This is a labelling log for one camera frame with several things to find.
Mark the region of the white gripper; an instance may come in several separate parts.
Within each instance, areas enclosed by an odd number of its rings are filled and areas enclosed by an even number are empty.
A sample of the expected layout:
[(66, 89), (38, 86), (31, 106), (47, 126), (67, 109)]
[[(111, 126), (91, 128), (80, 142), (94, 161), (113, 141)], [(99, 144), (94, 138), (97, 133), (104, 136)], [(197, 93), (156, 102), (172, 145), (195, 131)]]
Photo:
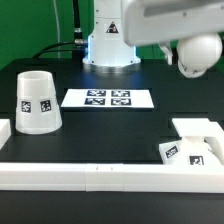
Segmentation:
[(224, 0), (122, 0), (124, 41), (130, 46), (160, 43), (169, 65), (170, 42), (224, 31)]

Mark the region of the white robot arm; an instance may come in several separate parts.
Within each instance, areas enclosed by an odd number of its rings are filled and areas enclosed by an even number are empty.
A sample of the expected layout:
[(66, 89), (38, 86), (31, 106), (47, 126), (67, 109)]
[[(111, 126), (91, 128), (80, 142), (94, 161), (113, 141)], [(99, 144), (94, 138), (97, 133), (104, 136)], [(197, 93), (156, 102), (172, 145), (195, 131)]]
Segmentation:
[(214, 66), (223, 49), (224, 0), (94, 0), (94, 28), (83, 66), (121, 73), (140, 65), (136, 49), (157, 44), (168, 62), (176, 41), (178, 67), (196, 78)]

